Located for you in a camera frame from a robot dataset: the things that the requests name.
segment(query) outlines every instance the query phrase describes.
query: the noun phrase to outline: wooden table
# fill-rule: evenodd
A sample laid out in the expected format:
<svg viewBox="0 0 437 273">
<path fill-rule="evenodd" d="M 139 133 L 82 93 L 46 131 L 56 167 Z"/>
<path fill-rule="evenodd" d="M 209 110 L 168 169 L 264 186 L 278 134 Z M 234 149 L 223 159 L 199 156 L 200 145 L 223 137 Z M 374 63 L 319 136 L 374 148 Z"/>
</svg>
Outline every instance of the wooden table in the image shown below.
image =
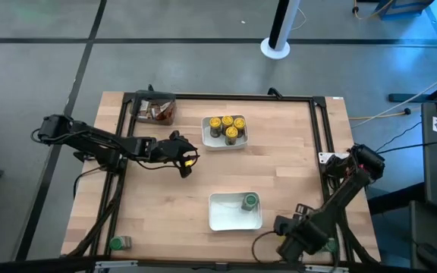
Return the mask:
<svg viewBox="0 0 437 273">
<path fill-rule="evenodd" d="M 114 133 L 124 93 L 103 93 L 95 127 Z M 336 152 L 353 145 L 342 98 L 326 98 Z M 255 237 L 271 231 L 276 215 L 291 217 L 296 204 L 313 208 L 323 203 L 316 152 L 307 103 L 223 100 L 177 100 L 178 110 L 170 127 L 136 124 L 134 136 L 168 138 L 179 130 L 198 148 L 200 160 L 193 173 L 180 178 L 178 170 L 148 171 L 129 162 L 118 214 L 116 235 L 132 237 L 128 251 L 114 251 L 116 259 L 255 262 L 250 248 Z M 202 144 L 200 122 L 204 116 L 239 113 L 247 119 L 248 147 L 209 152 Z M 123 132 L 127 132 L 127 121 Z M 322 144 L 325 138 L 322 133 Z M 83 171 L 95 168 L 87 162 Z M 80 179 L 67 234 L 61 249 L 69 253 L 93 226 L 102 195 L 105 173 Z M 209 227 L 212 193 L 254 191 L 263 208 L 263 227 L 258 231 L 215 232 Z M 351 230 L 369 254 L 380 260 L 376 236 L 364 191 L 346 209 Z M 103 253 L 107 227 L 102 230 L 98 253 Z M 272 261 L 280 237 L 268 235 L 256 245 L 259 259 Z M 305 262 L 330 264 L 331 256 L 305 256 Z"/>
</svg>

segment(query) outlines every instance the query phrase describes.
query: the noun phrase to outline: black equipment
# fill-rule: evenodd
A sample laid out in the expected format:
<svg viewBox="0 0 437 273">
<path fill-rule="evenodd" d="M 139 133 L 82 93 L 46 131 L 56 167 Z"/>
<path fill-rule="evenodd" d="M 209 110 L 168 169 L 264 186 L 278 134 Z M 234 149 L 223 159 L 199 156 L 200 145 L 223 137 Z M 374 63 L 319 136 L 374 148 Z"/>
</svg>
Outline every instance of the black equipment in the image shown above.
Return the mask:
<svg viewBox="0 0 437 273">
<path fill-rule="evenodd" d="M 362 188 L 382 177 L 384 158 L 365 145 L 355 145 L 348 152 L 350 155 L 347 158 L 340 159 L 332 155 L 325 163 L 323 175 L 344 181 L 319 209 L 313 210 L 298 204 L 293 218 L 276 216 L 274 232 L 286 236 L 276 252 L 286 262 L 297 263 L 303 252 L 312 255 L 320 251 L 336 232 L 335 224 L 340 225 L 342 233 L 352 243 L 362 262 L 376 262 L 360 245 L 350 228 L 338 221 L 338 217 Z"/>
<path fill-rule="evenodd" d="M 39 140 L 34 138 L 35 132 L 38 132 Z M 83 162 L 87 158 L 94 158 L 108 171 L 123 168 L 121 159 L 124 157 L 138 163 L 172 162 L 180 171 L 180 176 L 185 178 L 191 174 L 191 167 L 200 157 L 197 149 L 177 130 L 171 133 L 169 140 L 156 141 L 156 138 L 147 136 L 121 137 L 64 115 L 44 117 L 41 128 L 32 133 L 32 139 L 47 145 L 69 145 L 78 150 L 74 155 L 79 160 Z M 195 155 L 185 156 L 187 152 L 195 152 Z"/>
</svg>

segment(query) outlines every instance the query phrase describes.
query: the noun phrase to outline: green lid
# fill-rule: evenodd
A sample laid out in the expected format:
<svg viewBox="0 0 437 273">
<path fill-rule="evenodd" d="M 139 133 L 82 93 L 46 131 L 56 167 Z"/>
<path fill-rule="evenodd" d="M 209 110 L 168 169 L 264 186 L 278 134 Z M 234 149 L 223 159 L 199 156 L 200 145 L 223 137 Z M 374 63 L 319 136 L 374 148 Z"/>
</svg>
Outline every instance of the green lid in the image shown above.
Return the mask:
<svg viewBox="0 0 437 273">
<path fill-rule="evenodd" d="M 246 196 L 246 203 L 247 205 L 255 205 L 257 202 L 257 198 L 253 194 L 249 194 Z"/>
<path fill-rule="evenodd" d="M 325 250 L 330 253 L 337 252 L 337 244 L 335 243 L 335 239 L 330 238 L 329 241 L 324 246 Z"/>
<path fill-rule="evenodd" d="M 122 249 L 122 239 L 120 237 L 114 237 L 111 239 L 111 243 L 109 247 L 112 250 L 121 250 Z"/>
</svg>

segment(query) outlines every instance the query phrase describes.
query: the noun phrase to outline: gray floor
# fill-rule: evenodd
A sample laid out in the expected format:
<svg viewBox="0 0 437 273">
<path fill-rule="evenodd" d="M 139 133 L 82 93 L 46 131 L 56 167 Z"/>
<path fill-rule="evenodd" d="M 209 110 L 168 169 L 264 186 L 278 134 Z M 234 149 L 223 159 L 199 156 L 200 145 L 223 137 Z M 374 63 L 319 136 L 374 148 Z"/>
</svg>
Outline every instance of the gray floor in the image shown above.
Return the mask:
<svg viewBox="0 0 437 273">
<path fill-rule="evenodd" d="M 98 0 L 0 0 L 0 37 L 86 38 L 98 6 Z M 269 34 L 275 6 L 276 2 L 253 0 L 108 0 L 97 36 L 263 38 Z M 305 0 L 300 7 L 307 22 L 291 33 L 293 38 L 437 39 L 426 13 L 406 20 L 358 21 L 350 1 Z M 362 14 L 374 8 L 360 6 Z M 433 12 L 437 17 L 437 0 Z M 298 15 L 295 25 L 302 20 Z M 0 44 L 0 168 L 5 170 L 0 178 L 0 261 L 14 254 L 48 154 L 48 147 L 30 141 L 30 132 L 43 116 L 62 111 L 83 47 Z M 272 61 L 257 44 L 94 45 L 73 117 L 91 124 L 103 91 L 134 91 L 149 83 L 177 93 L 263 94 L 274 86 L 288 95 L 343 96 L 350 116 L 366 116 L 391 106 L 387 94 L 417 93 L 436 80 L 437 46 L 292 45 L 286 59 Z M 374 120 L 354 129 L 354 139 L 376 149 L 418 121 L 418 111 Z M 388 147 L 420 141 L 417 127 Z M 31 259 L 59 255 L 72 206 L 71 185 L 81 170 L 72 152 L 62 149 Z M 372 186 L 370 196 L 423 180 L 421 149 L 385 157 L 385 176 Z M 403 171 L 394 171 L 399 165 Z M 405 218 L 403 212 L 385 217 Z M 382 217 L 373 220 L 384 262 L 405 265 L 397 257 L 408 258 L 398 234 Z"/>
</svg>

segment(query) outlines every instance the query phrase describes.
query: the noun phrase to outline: white bowl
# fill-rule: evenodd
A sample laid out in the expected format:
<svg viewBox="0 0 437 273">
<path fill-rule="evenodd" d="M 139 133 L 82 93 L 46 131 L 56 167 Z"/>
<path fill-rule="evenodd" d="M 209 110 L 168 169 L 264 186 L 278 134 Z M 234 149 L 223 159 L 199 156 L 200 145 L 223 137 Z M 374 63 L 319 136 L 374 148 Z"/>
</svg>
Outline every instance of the white bowl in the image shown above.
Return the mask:
<svg viewBox="0 0 437 273">
<path fill-rule="evenodd" d="M 246 119 L 243 115 L 232 115 L 234 119 L 243 118 Z M 203 145 L 205 145 L 205 149 L 207 151 L 221 151 L 221 150 L 230 150 L 230 149 L 243 149 L 247 146 L 247 121 L 246 127 L 244 128 L 244 135 L 242 137 L 238 137 L 235 145 L 227 145 L 225 144 L 225 136 L 221 134 L 219 137 L 210 136 L 210 119 L 214 117 L 204 117 L 202 119 L 202 141 Z"/>
<path fill-rule="evenodd" d="M 241 208 L 244 197 L 253 193 L 257 206 L 251 211 Z M 259 194 L 213 193 L 209 197 L 209 225 L 213 231 L 258 230 L 263 225 Z"/>
</svg>

